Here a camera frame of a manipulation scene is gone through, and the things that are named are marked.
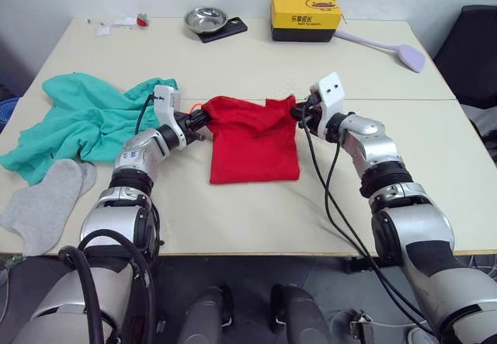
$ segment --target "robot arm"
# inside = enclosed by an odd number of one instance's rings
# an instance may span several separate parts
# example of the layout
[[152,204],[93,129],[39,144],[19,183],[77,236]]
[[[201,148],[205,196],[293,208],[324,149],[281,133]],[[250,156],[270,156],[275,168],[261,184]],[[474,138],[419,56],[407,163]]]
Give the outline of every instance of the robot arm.
[[400,266],[441,342],[497,340],[497,283],[454,257],[454,233],[442,211],[413,182],[383,124],[341,113],[342,85],[333,73],[311,87],[304,110],[313,134],[340,143],[369,199],[377,253]]
[[[168,86],[156,85],[154,98],[161,126],[144,130],[124,144],[115,160],[109,188],[100,194],[81,231],[81,240],[91,233],[96,235],[94,231],[102,233],[100,229],[115,231],[133,243],[148,263],[153,262],[160,245],[158,212],[151,200],[158,165],[174,148],[202,140],[196,131],[209,120],[201,111],[175,111],[178,99]],[[133,278],[141,275],[151,296],[153,284],[143,267],[140,273],[135,270],[137,257],[115,239],[99,236],[87,246],[85,256],[98,295],[106,342],[111,335],[121,333]],[[153,317],[148,320],[155,325]],[[89,342],[85,298],[75,270],[58,280],[14,340],[15,344],[31,342]]]

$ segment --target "red fabric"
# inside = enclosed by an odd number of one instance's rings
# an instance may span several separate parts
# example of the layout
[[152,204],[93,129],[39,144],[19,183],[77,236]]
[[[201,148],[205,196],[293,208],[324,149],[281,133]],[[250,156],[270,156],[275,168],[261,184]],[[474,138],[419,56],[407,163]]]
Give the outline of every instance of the red fabric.
[[230,97],[202,105],[214,135],[210,183],[296,180],[295,98],[267,99],[266,106]]

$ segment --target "yellow box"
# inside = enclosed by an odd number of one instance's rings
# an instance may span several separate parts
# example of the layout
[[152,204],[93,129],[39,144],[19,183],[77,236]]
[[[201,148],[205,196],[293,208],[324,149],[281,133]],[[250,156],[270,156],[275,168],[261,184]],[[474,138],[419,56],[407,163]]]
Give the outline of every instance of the yellow box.
[[277,41],[330,41],[341,16],[336,0],[271,0]]

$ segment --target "metal bowl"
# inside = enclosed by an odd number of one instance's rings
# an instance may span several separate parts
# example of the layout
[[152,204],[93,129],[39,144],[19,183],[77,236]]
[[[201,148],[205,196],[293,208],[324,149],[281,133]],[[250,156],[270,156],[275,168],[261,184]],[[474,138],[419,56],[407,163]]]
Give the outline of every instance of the metal bowl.
[[185,15],[185,23],[194,33],[212,33],[228,21],[225,12],[218,8],[196,8]]

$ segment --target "black phone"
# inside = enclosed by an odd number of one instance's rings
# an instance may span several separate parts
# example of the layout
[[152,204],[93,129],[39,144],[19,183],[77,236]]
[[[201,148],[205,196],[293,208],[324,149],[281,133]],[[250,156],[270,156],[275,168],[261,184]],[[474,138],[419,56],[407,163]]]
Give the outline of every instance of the black phone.
[[212,33],[198,33],[197,36],[202,40],[203,43],[209,43],[211,41],[224,39],[225,37],[236,35],[237,33],[245,32],[247,26],[243,21],[237,16],[228,19],[226,24],[216,32]]

